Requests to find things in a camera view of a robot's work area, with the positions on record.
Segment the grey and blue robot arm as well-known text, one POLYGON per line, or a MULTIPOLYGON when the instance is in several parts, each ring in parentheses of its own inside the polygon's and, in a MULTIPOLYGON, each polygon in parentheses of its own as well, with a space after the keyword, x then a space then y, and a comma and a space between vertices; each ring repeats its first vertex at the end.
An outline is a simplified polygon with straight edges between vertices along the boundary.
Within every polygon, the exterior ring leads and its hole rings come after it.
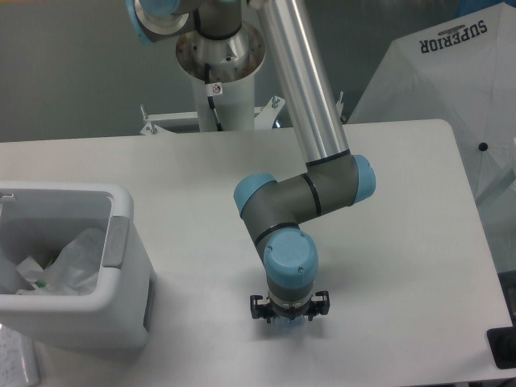
POLYGON ((376 177, 368 160, 348 147, 305 3, 249 6, 259 27, 243 20, 241 1, 126 4, 143 42, 177 39, 177 61, 192 82, 202 131, 253 128, 253 77, 266 55, 273 58, 306 171, 283 181, 257 173, 235 188, 268 285, 266 296, 251 296, 250 311, 254 319, 313 318, 329 312, 330 297, 313 289, 318 252, 300 226, 371 197, 376 177))

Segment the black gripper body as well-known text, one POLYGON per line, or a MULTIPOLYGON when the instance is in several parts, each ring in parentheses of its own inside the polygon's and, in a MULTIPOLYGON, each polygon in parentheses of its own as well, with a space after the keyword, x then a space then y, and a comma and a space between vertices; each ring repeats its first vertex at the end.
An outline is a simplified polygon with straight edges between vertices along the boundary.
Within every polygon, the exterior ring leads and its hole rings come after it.
POLYGON ((286 318, 295 320, 300 317, 307 317, 312 320, 316 315, 316 301, 309 298, 306 302, 283 302, 267 297, 267 319, 286 318))

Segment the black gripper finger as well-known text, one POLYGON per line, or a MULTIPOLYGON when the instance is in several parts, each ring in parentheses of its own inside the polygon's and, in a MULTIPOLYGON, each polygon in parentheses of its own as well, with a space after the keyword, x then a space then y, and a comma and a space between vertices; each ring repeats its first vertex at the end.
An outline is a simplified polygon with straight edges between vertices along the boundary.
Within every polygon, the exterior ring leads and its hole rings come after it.
POLYGON ((330 294, 327 290, 318 291, 310 298, 307 318, 312 321, 318 315, 328 315, 331 307, 330 294))
POLYGON ((269 298, 261 295, 250 296, 250 311, 253 319, 263 319, 270 324, 273 318, 273 310, 269 298))

